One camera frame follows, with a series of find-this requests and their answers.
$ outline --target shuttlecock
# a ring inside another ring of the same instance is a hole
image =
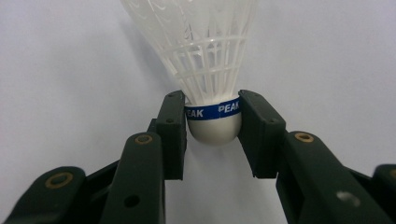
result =
[[[121,0],[186,94],[186,117],[200,142],[239,133],[234,92],[257,0]]]

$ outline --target blue band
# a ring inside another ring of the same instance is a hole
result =
[[[221,119],[239,113],[239,97],[218,105],[184,106],[190,120]]]

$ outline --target white wall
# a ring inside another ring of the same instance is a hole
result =
[[[237,88],[345,166],[395,163],[396,3],[261,0]],[[0,220],[48,170],[117,160],[175,90],[119,1],[2,1]],[[168,223],[286,222],[275,182],[251,177],[237,140],[189,136],[185,180],[166,187]]]

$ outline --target brass screw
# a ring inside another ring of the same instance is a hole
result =
[[[314,141],[314,137],[309,133],[297,133],[294,135],[297,140],[305,143],[311,143]]]
[[[59,189],[66,186],[73,180],[73,175],[69,172],[61,172],[56,175],[52,175],[46,181],[46,187],[48,189]]]
[[[135,143],[139,144],[139,145],[145,145],[148,144],[152,141],[152,137],[148,134],[142,134],[136,137],[136,139],[134,140]]]

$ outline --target white plastic feathers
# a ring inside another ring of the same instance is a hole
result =
[[[192,105],[230,99],[257,0],[121,0]]]

